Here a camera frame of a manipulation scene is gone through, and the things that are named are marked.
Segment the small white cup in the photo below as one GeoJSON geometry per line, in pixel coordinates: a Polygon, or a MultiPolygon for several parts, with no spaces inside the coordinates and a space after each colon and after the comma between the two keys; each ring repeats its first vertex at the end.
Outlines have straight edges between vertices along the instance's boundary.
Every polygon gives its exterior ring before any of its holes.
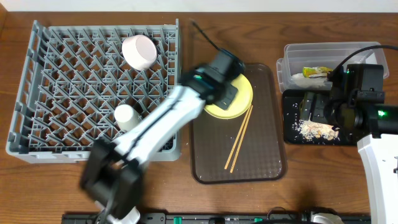
{"type": "Polygon", "coordinates": [[[120,130],[125,132],[131,131],[141,122],[139,113],[132,106],[127,104],[116,107],[114,118],[120,130]]]}

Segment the right wooden chopstick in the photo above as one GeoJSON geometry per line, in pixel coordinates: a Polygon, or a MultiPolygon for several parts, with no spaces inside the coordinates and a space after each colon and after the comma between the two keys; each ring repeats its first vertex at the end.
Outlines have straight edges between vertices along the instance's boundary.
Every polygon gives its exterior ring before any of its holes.
{"type": "Polygon", "coordinates": [[[246,130],[248,128],[248,123],[251,117],[251,113],[252,113],[252,109],[253,109],[253,105],[250,106],[250,108],[248,109],[248,112],[245,115],[245,118],[243,120],[243,123],[241,125],[241,128],[238,131],[238,136],[236,138],[236,142],[233,145],[233,152],[235,152],[234,158],[233,158],[233,162],[232,165],[230,167],[229,172],[232,174],[236,165],[236,161],[238,160],[238,156],[239,156],[239,152],[241,149],[241,146],[243,145],[243,139],[244,136],[246,134],[246,130]]]}

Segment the grey plastic dishwasher rack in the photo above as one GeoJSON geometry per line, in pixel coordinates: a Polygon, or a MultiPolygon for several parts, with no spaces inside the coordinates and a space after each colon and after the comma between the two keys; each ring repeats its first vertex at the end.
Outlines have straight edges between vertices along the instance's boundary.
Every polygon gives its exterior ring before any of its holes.
{"type": "Polygon", "coordinates": [[[97,139],[119,137],[114,110],[131,105],[140,118],[167,97],[181,74],[179,23],[51,26],[34,22],[6,152],[35,163],[84,161],[97,139]],[[156,47],[153,66],[128,65],[122,43],[144,35],[156,47]]]}

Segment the green snack wrapper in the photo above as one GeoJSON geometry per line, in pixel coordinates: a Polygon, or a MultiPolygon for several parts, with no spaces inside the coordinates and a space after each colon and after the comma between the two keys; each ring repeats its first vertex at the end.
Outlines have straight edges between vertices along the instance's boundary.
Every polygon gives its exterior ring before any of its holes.
{"type": "Polygon", "coordinates": [[[320,78],[326,77],[332,71],[328,67],[303,67],[302,73],[305,78],[320,78]]]}

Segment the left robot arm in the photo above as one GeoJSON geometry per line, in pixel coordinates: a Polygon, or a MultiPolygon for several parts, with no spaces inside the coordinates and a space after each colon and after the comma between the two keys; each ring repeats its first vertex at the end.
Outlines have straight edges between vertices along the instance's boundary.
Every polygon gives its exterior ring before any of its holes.
{"type": "Polygon", "coordinates": [[[136,207],[144,195],[150,159],[206,105],[227,109],[238,92],[232,82],[244,69],[242,60],[220,49],[210,63],[185,72],[168,97],[135,128],[110,142],[93,143],[80,187],[103,206],[99,223],[139,221],[136,207]]]}

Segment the clear plastic waste bin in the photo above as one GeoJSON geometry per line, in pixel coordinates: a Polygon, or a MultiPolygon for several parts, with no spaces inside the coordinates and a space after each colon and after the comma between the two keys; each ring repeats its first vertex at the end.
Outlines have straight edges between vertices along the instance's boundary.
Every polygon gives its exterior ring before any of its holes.
{"type": "Polygon", "coordinates": [[[303,67],[328,67],[334,69],[353,52],[379,44],[379,42],[321,42],[288,44],[284,48],[284,56],[276,62],[279,89],[281,92],[289,89],[325,90],[300,88],[293,82],[292,75],[302,73],[303,67]]]}

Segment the white paper napkin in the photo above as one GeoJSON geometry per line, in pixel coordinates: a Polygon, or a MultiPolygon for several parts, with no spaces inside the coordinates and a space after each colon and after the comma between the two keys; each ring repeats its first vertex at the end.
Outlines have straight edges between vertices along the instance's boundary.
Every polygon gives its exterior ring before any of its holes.
{"type": "Polygon", "coordinates": [[[314,77],[304,77],[302,73],[292,75],[293,82],[300,88],[311,89],[330,89],[332,83],[326,79],[326,76],[315,75],[314,77]]]}

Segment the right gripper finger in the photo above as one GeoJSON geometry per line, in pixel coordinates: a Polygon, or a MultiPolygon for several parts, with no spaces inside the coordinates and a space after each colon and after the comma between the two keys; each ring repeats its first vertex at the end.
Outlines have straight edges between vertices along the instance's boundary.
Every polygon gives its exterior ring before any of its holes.
{"type": "Polygon", "coordinates": [[[310,119],[312,102],[313,102],[313,93],[306,92],[304,94],[302,102],[299,105],[301,120],[308,121],[310,119]]]}
{"type": "Polygon", "coordinates": [[[328,123],[325,116],[325,106],[329,103],[329,96],[325,92],[312,93],[310,121],[328,123]]]}

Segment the pink white bowl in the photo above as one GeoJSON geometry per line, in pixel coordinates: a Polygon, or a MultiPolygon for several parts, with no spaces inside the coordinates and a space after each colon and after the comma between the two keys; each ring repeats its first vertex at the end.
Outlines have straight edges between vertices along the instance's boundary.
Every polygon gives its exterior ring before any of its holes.
{"type": "Polygon", "coordinates": [[[156,61],[157,49],[153,41],[145,35],[134,35],[122,42],[125,61],[135,70],[150,68],[156,61]]]}

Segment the rice food scraps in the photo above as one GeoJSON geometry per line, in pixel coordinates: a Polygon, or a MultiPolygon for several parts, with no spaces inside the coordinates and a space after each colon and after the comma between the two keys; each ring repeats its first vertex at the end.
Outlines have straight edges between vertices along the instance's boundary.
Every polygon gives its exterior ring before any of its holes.
{"type": "Polygon", "coordinates": [[[298,136],[307,141],[325,139],[334,140],[338,137],[339,131],[334,131],[331,125],[315,123],[312,121],[298,120],[292,125],[292,129],[298,132],[298,136]]]}

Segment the yellow round plate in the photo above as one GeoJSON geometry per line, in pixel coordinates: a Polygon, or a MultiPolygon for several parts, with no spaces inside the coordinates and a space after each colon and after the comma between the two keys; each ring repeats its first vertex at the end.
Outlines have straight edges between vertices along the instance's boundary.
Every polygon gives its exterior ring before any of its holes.
{"type": "Polygon", "coordinates": [[[253,89],[250,81],[240,74],[232,83],[238,92],[227,110],[222,110],[216,105],[206,105],[205,111],[219,119],[233,119],[241,116],[249,109],[253,99],[253,89]]]}

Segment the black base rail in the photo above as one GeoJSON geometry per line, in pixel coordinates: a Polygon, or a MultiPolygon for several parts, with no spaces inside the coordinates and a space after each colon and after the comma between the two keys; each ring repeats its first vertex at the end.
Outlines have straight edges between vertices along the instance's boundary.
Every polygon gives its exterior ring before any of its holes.
{"type": "MultiPolygon", "coordinates": [[[[164,213],[147,213],[141,215],[139,223],[145,224],[208,224],[208,223],[254,223],[265,221],[267,216],[261,215],[166,215],[164,213]]],[[[99,223],[94,213],[66,213],[62,215],[61,224],[90,224],[99,223]]]]}

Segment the brown plastic serving tray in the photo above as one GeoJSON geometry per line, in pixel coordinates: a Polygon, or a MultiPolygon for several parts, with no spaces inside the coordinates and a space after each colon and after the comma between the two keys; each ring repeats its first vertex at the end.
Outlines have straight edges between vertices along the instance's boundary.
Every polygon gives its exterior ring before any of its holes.
{"type": "Polygon", "coordinates": [[[272,71],[260,63],[248,64],[244,75],[253,87],[253,109],[232,174],[224,165],[245,113],[218,119],[202,112],[190,124],[192,176],[201,184],[277,180],[287,170],[272,71]]]}

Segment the black rectangular tray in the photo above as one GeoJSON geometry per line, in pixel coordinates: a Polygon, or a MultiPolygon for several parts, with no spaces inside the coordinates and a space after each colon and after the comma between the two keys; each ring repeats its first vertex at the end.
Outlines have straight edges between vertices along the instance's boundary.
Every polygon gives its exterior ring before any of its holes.
{"type": "Polygon", "coordinates": [[[355,146],[360,137],[365,137],[365,133],[352,133],[346,137],[343,133],[339,133],[334,140],[327,141],[325,139],[317,139],[307,141],[298,136],[298,132],[292,129],[292,125],[300,120],[299,105],[304,98],[306,90],[285,90],[282,94],[282,111],[283,111],[283,127],[284,141],[289,144],[301,145],[327,145],[327,146],[355,146]]]}

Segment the left wooden chopstick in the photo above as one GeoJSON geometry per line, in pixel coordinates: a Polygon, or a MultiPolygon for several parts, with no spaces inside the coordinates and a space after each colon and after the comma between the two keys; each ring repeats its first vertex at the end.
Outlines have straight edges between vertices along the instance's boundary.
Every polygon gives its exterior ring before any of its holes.
{"type": "Polygon", "coordinates": [[[234,171],[234,167],[237,161],[237,158],[239,156],[240,148],[243,143],[244,136],[246,134],[248,122],[251,117],[252,113],[252,108],[253,105],[251,105],[248,110],[246,111],[246,114],[244,116],[244,119],[239,127],[239,131],[236,135],[236,138],[234,140],[233,146],[229,152],[228,158],[226,160],[226,164],[224,165],[224,170],[226,170],[228,167],[230,167],[229,172],[232,174],[234,171]]]}

